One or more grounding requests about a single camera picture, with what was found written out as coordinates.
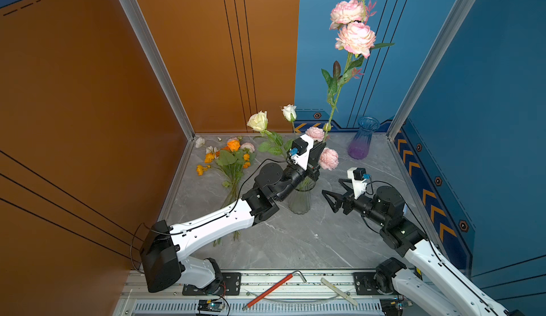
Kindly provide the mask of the pink peony flower stem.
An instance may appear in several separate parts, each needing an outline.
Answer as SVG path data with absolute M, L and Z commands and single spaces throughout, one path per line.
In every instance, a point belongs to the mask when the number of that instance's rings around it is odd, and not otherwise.
M 372 51 L 391 47 L 391 43 L 377 43 L 376 34 L 368 25 L 374 16 L 375 4 L 366 0 L 341 1 L 330 13 L 329 29 L 337 31 L 335 48 L 346 51 L 346 64 L 335 61 L 331 71 L 321 71 L 327 85 L 326 102 L 331 107 L 328 121 L 323 127 L 324 135 L 332 129 L 332 121 L 337 111 L 342 88 L 351 80 L 363 76 L 361 67 Z

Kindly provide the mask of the aluminium corner post right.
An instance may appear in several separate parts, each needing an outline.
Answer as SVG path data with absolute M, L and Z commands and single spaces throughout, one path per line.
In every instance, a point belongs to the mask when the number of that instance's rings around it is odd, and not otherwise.
M 422 92 L 425 90 L 432 74 L 442 61 L 443 56 L 475 2 L 476 0 L 455 0 L 442 28 L 439 30 L 435 41 L 423 61 L 422 66 L 419 68 L 405 98 L 402 100 L 402 103 L 395 114 L 395 118 L 392 120 L 388 132 L 386 133 L 386 137 L 389 141 L 394 141 L 396 135 L 401 131 L 402 125 L 407 120 L 410 112 L 414 108 Z

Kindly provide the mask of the white rose bud stem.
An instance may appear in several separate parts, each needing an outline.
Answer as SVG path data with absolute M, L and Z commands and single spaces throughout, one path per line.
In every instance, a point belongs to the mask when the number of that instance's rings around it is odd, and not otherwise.
M 282 114 L 284 118 L 290 122 L 292 132 L 296 132 L 295 121 L 297 119 L 297 107 L 295 105 L 289 104 L 282 108 Z

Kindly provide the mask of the circuit board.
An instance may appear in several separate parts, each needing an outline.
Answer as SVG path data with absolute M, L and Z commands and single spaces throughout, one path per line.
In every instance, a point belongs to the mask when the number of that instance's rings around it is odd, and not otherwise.
M 380 301 L 384 316 L 403 316 L 407 307 L 412 307 L 412 303 L 407 300 L 382 299 Z
M 227 307 L 219 300 L 199 300 L 196 308 L 197 315 L 220 315 L 224 311 Z

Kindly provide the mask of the right circuit board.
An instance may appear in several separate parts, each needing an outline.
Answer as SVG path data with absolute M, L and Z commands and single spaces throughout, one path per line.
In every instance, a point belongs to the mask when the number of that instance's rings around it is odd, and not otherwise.
M 412 303 L 407 300 L 382 299 L 380 301 L 384 316 L 403 316 L 407 307 L 412 307 Z

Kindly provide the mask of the cream flat stick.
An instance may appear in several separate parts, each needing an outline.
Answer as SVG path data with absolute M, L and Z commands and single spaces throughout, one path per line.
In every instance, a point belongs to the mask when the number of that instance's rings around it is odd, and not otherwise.
M 358 305 L 358 302 L 353 299 L 348 293 L 344 293 L 341 289 L 337 288 L 334 284 L 332 284 L 331 282 L 329 282 L 327 279 L 325 279 L 324 277 L 321 278 L 321 283 L 324 284 L 327 288 L 329 288 L 330 290 L 334 291 L 335 294 L 337 294 L 337 296 L 340 296 L 341 298 L 343 298 L 344 300 L 348 301 L 349 303 L 351 303 L 351 305 L 353 306 L 357 306 Z

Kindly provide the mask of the red handled tool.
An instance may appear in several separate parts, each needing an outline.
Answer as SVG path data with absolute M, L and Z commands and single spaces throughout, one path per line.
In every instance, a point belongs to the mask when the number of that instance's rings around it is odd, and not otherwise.
M 257 303 L 259 303 L 261 300 L 263 300 L 264 298 L 266 298 L 269 294 L 273 293 L 274 291 L 276 291 L 278 288 L 280 288 L 281 286 L 283 286 L 285 283 L 287 283 L 289 280 L 291 280 L 293 277 L 300 277 L 301 281 L 303 283 L 306 283 L 307 282 L 307 279 L 305 277 L 305 275 L 300 271 L 300 270 L 295 270 L 291 273 L 289 273 L 288 275 L 286 275 L 285 277 L 283 277 L 283 279 L 279 280 L 277 283 L 275 283 L 273 286 L 269 287 L 266 291 L 264 291 L 263 293 L 259 294 L 257 297 L 255 297 L 254 299 L 252 299 L 249 303 L 247 303 L 244 307 L 243 307 L 243 310 L 248 310 L 250 309 L 251 307 L 253 307 L 254 305 L 256 305 Z

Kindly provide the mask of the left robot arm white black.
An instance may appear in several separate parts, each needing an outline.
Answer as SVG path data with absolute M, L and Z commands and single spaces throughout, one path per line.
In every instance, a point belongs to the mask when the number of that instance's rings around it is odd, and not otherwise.
M 308 135 L 297 138 L 288 152 L 287 166 L 277 162 L 259 166 L 251 190 L 223 209 L 182 224 L 156 222 L 149 230 L 139 256 L 147 290 L 158 293 L 176 284 L 193 286 L 204 294 L 216 294 L 224 277 L 214 259 L 196 259 L 192 253 L 233 232 L 268 220 L 305 179 L 316 181 L 325 142 Z

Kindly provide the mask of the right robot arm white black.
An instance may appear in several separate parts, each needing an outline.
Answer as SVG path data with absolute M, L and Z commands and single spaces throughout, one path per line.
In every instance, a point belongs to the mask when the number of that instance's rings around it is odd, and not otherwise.
M 377 266 L 375 283 L 381 293 L 402 295 L 430 315 L 521 315 L 484 293 L 441 254 L 426 232 L 405 217 L 407 204 L 394 187 L 378 187 L 369 197 L 364 183 L 339 182 L 344 194 L 322 192 L 333 212 L 358 212 L 380 226 L 380 237 L 400 256 Z

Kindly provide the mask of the clear glass vase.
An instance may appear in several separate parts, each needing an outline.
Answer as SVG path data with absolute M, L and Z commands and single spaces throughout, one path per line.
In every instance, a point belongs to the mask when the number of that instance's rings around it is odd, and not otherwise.
M 316 182 L 306 177 L 289 196 L 289 210 L 298 215 L 307 213 L 311 209 L 311 191 L 315 186 Z

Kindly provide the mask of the cream white rose stem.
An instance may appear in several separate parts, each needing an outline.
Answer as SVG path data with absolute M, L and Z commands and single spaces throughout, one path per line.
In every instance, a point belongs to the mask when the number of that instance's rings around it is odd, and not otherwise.
M 271 155 L 282 156 L 285 159 L 288 158 L 292 139 L 288 139 L 280 133 L 268 129 L 266 112 L 260 111 L 250 116 L 247 126 L 254 132 L 259 133 L 259 138 L 264 139 L 258 146 L 260 152 L 268 152 Z

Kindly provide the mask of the pink carnation flower stem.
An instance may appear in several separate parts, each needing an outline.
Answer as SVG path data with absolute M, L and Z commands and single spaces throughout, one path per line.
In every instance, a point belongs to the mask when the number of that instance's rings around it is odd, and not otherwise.
M 308 128 L 306 134 L 311 137 L 314 141 L 325 143 L 326 134 L 325 131 L 321 128 L 311 127 Z M 323 170 L 335 170 L 338 167 L 338 153 L 330 148 L 324 148 L 318 163 Z

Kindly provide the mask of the blue purple glass vase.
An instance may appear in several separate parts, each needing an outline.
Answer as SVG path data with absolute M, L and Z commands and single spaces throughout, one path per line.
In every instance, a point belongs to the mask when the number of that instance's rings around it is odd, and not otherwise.
M 353 159 L 362 160 L 368 156 L 373 134 L 379 127 L 376 118 L 363 116 L 358 120 L 358 131 L 348 146 L 348 154 Z

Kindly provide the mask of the aluminium rail base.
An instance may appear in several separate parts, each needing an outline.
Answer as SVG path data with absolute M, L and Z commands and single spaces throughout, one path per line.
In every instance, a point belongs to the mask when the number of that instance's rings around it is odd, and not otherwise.
M 293 277 L 266 298 L 248 310 L 243 307 L 266 291 L 291 271 L 228 270 L 226 292 L 206 295 L 195 288 L 176 284 L 159 293 L 147 290 L 144 275 L 133 271 L 125 283 L 114 315 L 197 315 L 199 300 L 223 301 L 227 311 L 220 315 L 384 315 L 382 299 L 407 300 L 403 315 L 424 315 L 425 312 L 411 300 L 401 295 L 384 296 L 372 286 L 373 272 L 370 269 L 299 269 L 306 277 Z M 321 283 L 324 277 L 348 293 L 358 302 L 357 306 L 334 293 Z

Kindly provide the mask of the aluminium corner post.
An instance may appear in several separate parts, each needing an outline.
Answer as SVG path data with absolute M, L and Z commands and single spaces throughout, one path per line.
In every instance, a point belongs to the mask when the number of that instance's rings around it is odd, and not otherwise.
M 152 32 L 146 22 L 144 13 L 137 0 L 118 0 L 139 41 L 139 44 L 152 70 L 162 87 L 163 93 L 188 140 L 193 140 L 195 131 L 183 107 L 180 96 L 169 74 L 162 55 L 157 47 Z
M 419 68 L 405 98 L 402 100 L 402 103 L 395 114 L 395 118 L 392 120 L 388 132 L 386 133 L 386 137 L 389 141 L 394 141 L 396 135 L 401 131 L 402 125 L 407 120 L 410 112 L 414 108 L 422 92 L 425 90 L 432 74 L 442 61 L 443 56 L 475 2 L 476 0 L 455 0 L 442 28 L 439 30 L 435 41 L 423 61 L 422 66 Z

